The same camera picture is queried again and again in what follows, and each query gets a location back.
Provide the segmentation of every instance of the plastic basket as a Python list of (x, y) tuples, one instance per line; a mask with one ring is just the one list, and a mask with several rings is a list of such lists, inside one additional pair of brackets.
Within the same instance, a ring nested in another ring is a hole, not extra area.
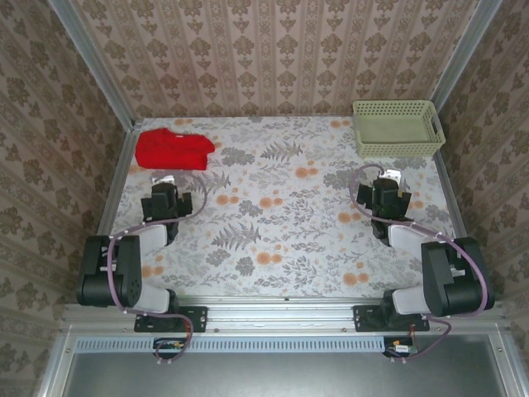
[(355, 101), (353, 112), (363, 158), (433, 156), (446, 142), (430, 101)]

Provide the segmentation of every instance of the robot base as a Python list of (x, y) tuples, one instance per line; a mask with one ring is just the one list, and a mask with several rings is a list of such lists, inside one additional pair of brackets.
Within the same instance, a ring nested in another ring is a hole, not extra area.
[(421, 314), (399, 314), (393, 305), (393, 291), (384, 292), (379, 306), (362, 305), (353, 307), (355, 330), (357, 332), (409, 332), (430, 331), (428, 320)]
[[(194, 332), (206, 332), (207, 325), (207, 307), (206, 306), (180, 306), (176, 293), (167, 289), (169, 292), (169, 310), (168, 313), (177, 313), (186, 316), (193, 323)], [(162, 333), (162, 332), (181, 332), (185, 333), (185, 322), (180, 318), (160, 318), (151, 316), (142, 316), (138, 314), (134, 323), (134, 332)]]

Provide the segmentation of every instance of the damask wallpaper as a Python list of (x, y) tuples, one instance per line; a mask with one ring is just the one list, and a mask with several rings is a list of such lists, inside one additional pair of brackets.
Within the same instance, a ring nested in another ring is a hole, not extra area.
[(504, 0), (441, 111), (442, 148), (529, 362), (529, 3)]
[(124, 132), (46, 2), (0, 2), (0, 395), (31, 395)]
[(429, 98), (477, 1), (74, 0), (137, 117)]

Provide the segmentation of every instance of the red t-shirt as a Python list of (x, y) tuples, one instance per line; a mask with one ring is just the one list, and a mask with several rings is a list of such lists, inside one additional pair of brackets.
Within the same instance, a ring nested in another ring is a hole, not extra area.
[(136, 144), (136, 160), (154, 170), (205, 170), (207, 154), (215, 146), (203, 135), (183, 135), (168, 128), (142, 132)]

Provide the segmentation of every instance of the wire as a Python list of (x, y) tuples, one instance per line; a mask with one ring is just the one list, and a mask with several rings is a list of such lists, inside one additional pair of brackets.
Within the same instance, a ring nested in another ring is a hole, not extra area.
[(112, 296), (112, 301), (114, 302), (114, 304), (117, 306), (117, 308), (120, 311), (122, 311), (123, 313), (140, 314), (140, 315), (143, 315), (143, 316), (151, 316), (151, 317), (156, 317), (156, 318), (179, 318), (179, 319), (185, 321), (186, 329), (188, 329), (187, 340), (186, 340), (185, 344), (183, 345), (182, 349), (180, 350), (180, 352), (175, 357), (173, 357), (171, 359), (171, 361), (178, 360), (183, 355), (183, 353), (188, 349), (189, 344), (191, 343), (191, 338), (193, 337), (193, 322), (187, 316), (184, 316), (182, 314), (176, 314), (176, 313), (152, 313), (152, 312), (145, 312), (145, 311), (140, 311), (140, 310), (135, 310), (135, 309), (128, 309), (125, 306), (123, 306), (122, 303), (119, 300), (119, 297), (117, 296), (116, 284), (114, 283), (114, 274), (113, 274), (113, 271), (112, 271), (112, 262), (114, 260), (114, 248), (116, 246), (116, 243), (117, 243), (118, 240), (120, 240), (126, 234), (132, 234), (134, 232), (137, 232), (137, 231), (139, 231), (141, 229), (144, 229), (146, 227), (149, 227), (149, 226), (167, 225), (167, 224), (171, 224), (171, 223), (179, 223), (182, 220), (188, 221), (189, 219), (195, 218), (197, 215), (199, 215), (202, 212), (202, 210), (204, 210), (204, 208), (206, 207), (206, 203), (207, 203), (207, 188), (206, 188), (206, 185), (197, 176), (195, 176), (193, 174), (188, 174), (188, 175), (191, 176), (193, 179), (195, 179), (198, 182), (198, 184), (202, 188), (202, 191), (204, 192), (203, 203), (202, 203), (200, 208), (195, 213), (192, 213), (192, 214), (190, 214), (190, 215), (188, 215), (186, 217), (181, 217), (181, 218), (177, 218), (177, 219), (164, 219), (164, 220), (161, 220), (161, 221), (142, 222), (139, 225), (136, 225), (136, 226), (133, 226), (133, 227), (129, 227), (126, 230), (123, 230), (121, 232), (118, 232), (118, 233), (114, 234), (113, 236), (110, 236), (110, 242), (108, 244), (108, 251), (107, 251), (108, 288), (110, 289), (110, 295)]
[[(384, 168), (383, 168), (382, 165), (366, 164), (366, 165), (362, 165), (360, 168), (358, 168), (353, 173), (353, 175), (351, 176), (350, 185), (349, 185), (349, 195), (350, 195), (351, 202), (356, 207), (358, 212), (360, 212), (362, 215), (365, 215), (366, 217), (371, 218), (371, 219), (373, 219), (375, 221), (378, 221), (378, 222), (384, 222), (384, 223), (388, 223), (390, 225), (399, 225), (399, 226), (411, 227), (413, 229), (418, 230), (421, 233), (426, 234), (427, 236), (434, 237), (437, 240), (440, 240), (442, 242), (447, 243), (452, 248), (454, 248), (457, 252), (459, 252), (461, 254), (461, 256), (463, 258), (465, 258), (466, 261), (469, 263), (470, 267), (472, 268), (472, 270), (474, 271), (474, 273), (478, 277), (479, 285), (481, 286), (481, 302), (479, 304), (479, 307), (474, 312), (466, 313), (466, 314), (464, 314), (464, 316), (477, 316), (477, 315), (481, 314), (485, 310), (485, 307), (487, 306), (487, 298), (488, 298), (487, 284), (485, 282), (485, 278), (483, 276), (483, 273), (481, 272), (481, 269), (478, 267), (478, 265), (475, 263), (475, 261), (469, 256), (469, 254), (467, 254), (466, 251), (463, 250), (463, 248), (461, 248), (460, 246), (455, 244), (452, 241), (452, 239), (450, 239), (449, 237), (445, 236), (441, 232), (435, 232), (435, 231), (433, 231), (433, 230), (431, 230), (431, 229), (429, 229), (427, 227), (421, 226), (421, 225), (419, 225), (419, 224), (417, 224), (415, 222), (401, 222), (401, 221), (394, 221), (392, 219), (384, 219), (384, 218), (375, 217), (373, 214), (368, 213), (367, 211), (365, 211), (358, 204), (358, 202), (356, 201), (356, 198), (355, 198), (356, 183), (357, 183), (357, 179), (358, 179), (358, 176), (359, 176), (360, 172), (362, 172), (363, 170), (365, 170), (367, 168), (377, 168), (377, 169), (379, 169), (379, 171), (381, 173), (384, 172)], [(439, 324), (446, 325), (447, 329), (429, 347), (424, 349), (422, 352), (418, 352), (417, 354), (415, 354), (413, 356), (407, 357), (406, 361), (409, 361), (411, 359), (415, 359), (415, 358), (418, 358), (418, 357), (421, 357), (421, 356), (424, 356), (425, 354), (427, 354), (429, 351), (431, 351), (431, 349), (433, 349), (435, 346), (437, 346), (439, 343), (441, 343), (448, 336), (448, 334), (450, 333), (450, 330), (452, 329), (451, 324), (448, 323), (447, 321), (440, 320), (439, 318), (433, 318), (430, 314), (427, 314), (426, 318), (428, 320), (434, 322), (434, 323), (439, 323)]]

